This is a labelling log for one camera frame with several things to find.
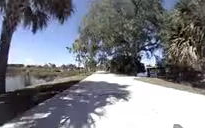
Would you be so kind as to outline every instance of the water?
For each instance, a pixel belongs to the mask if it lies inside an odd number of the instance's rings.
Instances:
[[[26,78],[25,76],[12,76],[6,78],[6,92],[23,89],[28,85],[45,83],[46,80],[35,77]]]

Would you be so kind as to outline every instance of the paved path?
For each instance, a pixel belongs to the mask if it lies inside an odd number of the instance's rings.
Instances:
[[[94,74],[1,128],[32,127],[205,128],[205,96]]]

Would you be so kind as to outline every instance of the tree trunk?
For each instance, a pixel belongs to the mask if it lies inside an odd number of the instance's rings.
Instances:
[[[15,30],[13,28],[11,22],[4,18],[0,37],[0,94],[6,92],[6,70],[10,43]]]

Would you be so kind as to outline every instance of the sky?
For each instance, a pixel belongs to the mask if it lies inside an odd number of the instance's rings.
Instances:
[[[78,38],[78,26],[87,13],[90,0],[73,0],[75,13],[60,25],[51,21],[43,31],[35,35],[28,29],[19,26],[15,32],[9,54],[9,63],[37,64],[54,63],[56,65],[70,64],[75,58],[66,47],[71,47]],[[164,7],[171,9],[177,0],[164,0]],[[154,60],[144,60],[146,63],[154,63]]]

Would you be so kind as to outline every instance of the bush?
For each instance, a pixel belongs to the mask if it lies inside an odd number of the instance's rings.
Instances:
[[[114,73],[136,75],[145,72],[145,66],[132,56],[118,55],[110,61],[110,71]]]

